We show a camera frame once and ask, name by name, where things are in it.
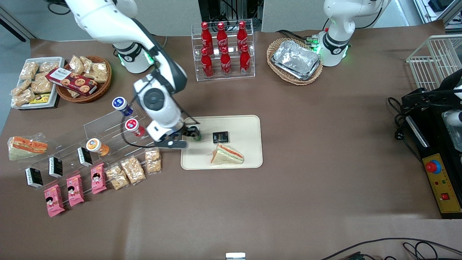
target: wicker basket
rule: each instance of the wicker basket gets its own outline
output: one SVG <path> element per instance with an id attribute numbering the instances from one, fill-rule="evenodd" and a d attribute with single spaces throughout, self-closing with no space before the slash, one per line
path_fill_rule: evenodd
<path id="1" fill-rule="evenodd" d="M 87 56 L 87 58 L 94 63 L 104 62 L 106 64 L 106 67 L 108 68 L 108 74 L 109 74 L 108 80 L 105 83 L 98 84 L 98 89 L 96 90 L 96 92 L 91 94 L 88 97 L 79 96 L 77 98 L 73 98 L 71 94 L 69 93 L 69 91 L 67 91 L 67 88 L 56 85 L 56 90 L 58 91 L 58 94 L 59 96 L 61 96 L 61 98 L 69 102 L 74 102 L 74 103 L 89 103 L 89 102 L 93 102 L 97 100 L 98 98 L 102 97 L 104 93 L 106 93 L 106 91 L 109 89 L 109 86 L 111 85 L 112 69 L 108 61 L 103 58 L 97 57 L 97 56 Z M 69 64 L 67 64 L 64 68 L 67 70 L 71 70 Z"/>
<path id="2" fill-rule="evenodd" d="M 306 81 L 303 81 L 303 80 L 300 80 L 300 79 L 296 78 L 294 75 L 282 70 L 281 68 L 277 67 L 276 65 L 274 65 L 271 62 L 271 56 L 273 56 L 273 54 L 277 51 L 277 49 L 279 48 L 281 43 L 284 42 L 284 41 L 288 41 L 288 40 L 292 40 L 292 41 L 298 43 L 300 46 L 308 48 L 308 46 L 306 44 L 304 44 L 301 41 L 295 40 L 295 39 L 290 39 L 290 38 L 278 39 L 278 40 L 274 41 L 272 44 L 270 44 L 269 47 L 268 47 L 268 50 L 266 51 L 266 60 L 268 62 L 268 65 L 270 66 L 270 68 L 279 77 L 282 78 L 282 80 L 285 80 L 285 81 L 290 82 L 290 83 L 292 83 L 294 85 L 297 85 L 297 86 L 308 85 L 308 84 L 312 83 L 313 81 L 315 81 L 315 79 L 317 77 L 319 77 L 319 74 L 321 74 L 321 72 L 322 72 L 322 62 L 321 62 L 321 64 L 319 64 L 319 66 L 317 67 L 316 71 L 313 73 L 311 78 L 309 80 L 306 80 Z"/>

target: sandwich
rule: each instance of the sandwich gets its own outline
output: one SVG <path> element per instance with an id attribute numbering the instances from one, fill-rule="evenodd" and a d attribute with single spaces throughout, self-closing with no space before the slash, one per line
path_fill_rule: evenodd
<path id="1" fill-rule="evenodd" d="M 8 156 L 11 161 L 16 161 L 44 154 L 47 147 L 48 144 L 44 142 L 31 141 L 20 136 L 15 136 L 8 140 Z"/>
<path id="2" fill-rule="evenodd" d="M 244 162 L 244 156 L 223 144 L 218 144 L 213 152 L 212 164 L 241 164 Z"/>

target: red-lidded bottle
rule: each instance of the red-lidded bottle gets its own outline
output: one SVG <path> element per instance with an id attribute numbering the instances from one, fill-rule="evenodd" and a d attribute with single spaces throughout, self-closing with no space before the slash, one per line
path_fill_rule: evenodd
<path id="1" fill-rule="evenodd" d="M 231 76 L 231 57 L 228 54 L 228 47 L 223 48 L 223 54 L 220 57 L 221 72 L 223 77 Z"/>
<path id="2" fill-rule="evenodd" d="M 241 74 L 248 75 L 250 72 L 250 54 L 249 54 L 249 46 L 247 44 L 242 45 L 241 47 Z"/>
<path id="3" fill-rule="evenodd" d="M 202 45 L 204 46 L 204 48 L 207 49 L 208 55 L 213 55 L 212 35 L 210 31 L 208 30 L 207 22 L 202 22 L 201 27 L 202 27 L 202 34 L 201 34 Z"/>
<path id="4" fill-rule="evenodd" d="M 226 35 L 225 24 L 223 22 L 218 23 L 217 41 L 220 53 L 223 54 L 225 50 L 228 53 L 228 36 Z"/>
<path id="5" fill-rule="evenodd" d="M 202 69 L 204 70 L 205 77 L 210 79 L 211 77 L 213 77 L 212 59 L 207 54 L 206 48 L 202 48 L 201 52 L 202 52 L 202 58 L 201 58 Z"/>
<path id="6" fill-rule="evenodd" d="M 239 32 L 237 32 L 237 51 L 240 53 L 243 45 L 247 44 L 247 31 L 245 30 L 245 22 L 239 22 Z"/>

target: yellow control panel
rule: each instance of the yellow control panel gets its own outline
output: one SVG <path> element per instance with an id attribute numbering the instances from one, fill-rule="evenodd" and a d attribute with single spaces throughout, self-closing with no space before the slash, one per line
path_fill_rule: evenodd
<path id="1" fill-rule="evenodd" d="M 458 213 L 461 207 L 439 154 L 423 158 L 433 194 L 441 213 Z"/>

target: blue-lidded bottle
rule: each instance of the blue-lidded bottle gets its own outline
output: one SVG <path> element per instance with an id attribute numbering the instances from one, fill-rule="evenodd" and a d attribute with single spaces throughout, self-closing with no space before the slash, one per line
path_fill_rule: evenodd
<path id="1" fill-rule="evenodd" d="M 115 110 L 120 111 L 122 115 L 126 117 L 133 113 L 133 109 L 128 105 L 127 101 L 123 97 L 116 97 L 112 101 L 112 107 L 114 107 Z"/>

